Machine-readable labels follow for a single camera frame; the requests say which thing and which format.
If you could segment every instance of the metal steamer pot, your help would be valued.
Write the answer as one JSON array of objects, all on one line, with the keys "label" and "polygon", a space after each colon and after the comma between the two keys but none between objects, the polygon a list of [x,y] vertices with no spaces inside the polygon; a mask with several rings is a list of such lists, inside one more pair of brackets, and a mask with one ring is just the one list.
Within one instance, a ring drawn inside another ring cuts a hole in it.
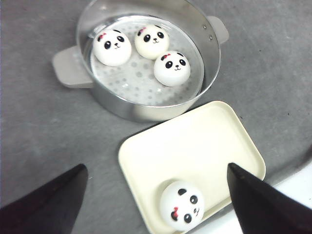
[{"label": "metal steamer pot", "polygon": [[[183,100],[178,103],[140,103],[114,92],[95,75],[90,51],[96,33],[110,25],[121,24],[123,20],[124,25],[135,23],[136,19],[159,21],[168,30],[177,28],[184,37],[189,37],[201,58],[193,63],[203,64],[201,83],[194,96],[181,97]],[[77,45],[57,53],[53,66],[63,85],[90,89],[94,98],[110,112],[132,121],[163,121],[187,111],[211,87],[220,69],[220,44],[228,38],[228,31],[220,19],[205,16],[186,0],[94,0],[80,16]]]}]

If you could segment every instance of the gray surface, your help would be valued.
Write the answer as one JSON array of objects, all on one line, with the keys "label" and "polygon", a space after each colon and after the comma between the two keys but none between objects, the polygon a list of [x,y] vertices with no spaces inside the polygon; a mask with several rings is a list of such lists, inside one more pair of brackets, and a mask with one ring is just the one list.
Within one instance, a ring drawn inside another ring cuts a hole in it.
[{"label": "gray surface", "polygon": [[[117,161],[125,137],[152,124],[120,119],[87,90],[62,87],[52,56],[75,44],[86,0],[4,0],[1,12],[1,205],[85,163],[90,180],[73,233],[147,230]],[[212,89],[262,153],[267,180],[311,158],[312,1],[194,0],[230,32]]]}]

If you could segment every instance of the panda ear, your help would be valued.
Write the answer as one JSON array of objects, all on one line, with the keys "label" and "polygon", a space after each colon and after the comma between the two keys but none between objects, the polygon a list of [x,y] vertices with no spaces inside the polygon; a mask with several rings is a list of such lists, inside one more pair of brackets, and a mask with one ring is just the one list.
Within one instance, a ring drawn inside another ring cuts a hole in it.
[{"label": "panda ear", "polygon": [[182,196],[183,194],[186,193],[186,189],[179,189],[179,191],[177,192],[180,196]]}]

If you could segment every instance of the panda face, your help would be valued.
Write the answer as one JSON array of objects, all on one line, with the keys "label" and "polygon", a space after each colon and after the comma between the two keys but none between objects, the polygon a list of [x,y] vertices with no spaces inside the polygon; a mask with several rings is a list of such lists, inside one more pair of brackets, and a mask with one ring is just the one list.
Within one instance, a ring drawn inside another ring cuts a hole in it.
[{"label": "panda face", "polygon": [[156,59],[168,50],[169,44],[167,32],[158,25],[146,25],[138,31],[135,38],[137,52],[147,59]]},{"label": "panda face", "polygon": [[189,231],[203,218],[203,195],[185,181],[174,182],[161,196],[160,213],[163,220],[175,230]]},{"label": "panda face", "polygon": [[131,43],[118,30],[101,31],[93,40],[93,52],[97,59],[107,66],[125,64],[131,56]]},{"label": "panda face", "polygon": [[167,51],[154,64],[154,75],[166,86],[178,86],[187,81],[191,74],[190,63],[178,51]]}]

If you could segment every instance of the rectangular tray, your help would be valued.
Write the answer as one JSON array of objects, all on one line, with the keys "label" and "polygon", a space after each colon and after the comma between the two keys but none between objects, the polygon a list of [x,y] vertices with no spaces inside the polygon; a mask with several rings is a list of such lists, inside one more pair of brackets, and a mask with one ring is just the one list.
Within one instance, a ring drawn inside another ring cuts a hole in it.
[{"label": "rectangular tray", "polygon": [[227,165],[260,179],[265,163],[234,110],[213,101],[127,139],[119,164],[152,234],[179,234],[162,221],[159,199],[173,180],[197,186],[205,198],[203,221],[230,204]]}]

